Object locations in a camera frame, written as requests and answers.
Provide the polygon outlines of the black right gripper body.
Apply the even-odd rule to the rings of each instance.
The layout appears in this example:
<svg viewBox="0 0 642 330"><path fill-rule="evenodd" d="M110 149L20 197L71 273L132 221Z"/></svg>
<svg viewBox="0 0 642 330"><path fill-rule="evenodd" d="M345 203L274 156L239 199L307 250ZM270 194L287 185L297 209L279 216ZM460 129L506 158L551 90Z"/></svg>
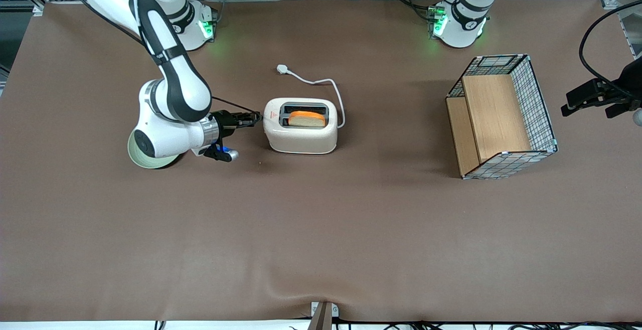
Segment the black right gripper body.
<svg viewBox="0 0 642 330"><path fill-rule="evenodd" d="M215 143L223 145L223 139L231 136L239 126L234 113L229 111L213 111L211 119L216 121L218 126L218 138Z"/></svg>

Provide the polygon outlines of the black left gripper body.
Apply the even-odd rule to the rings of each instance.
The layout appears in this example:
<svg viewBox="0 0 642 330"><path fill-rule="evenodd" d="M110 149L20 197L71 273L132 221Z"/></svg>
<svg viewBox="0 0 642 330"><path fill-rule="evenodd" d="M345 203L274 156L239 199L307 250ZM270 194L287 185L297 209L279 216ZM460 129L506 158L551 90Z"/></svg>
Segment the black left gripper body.
<svg viewBox="0 0 642 330"><path fill-rule="evenodd" d="M622 70L622 89L637 100L641 100L641 61L639 57Z"/></svg>

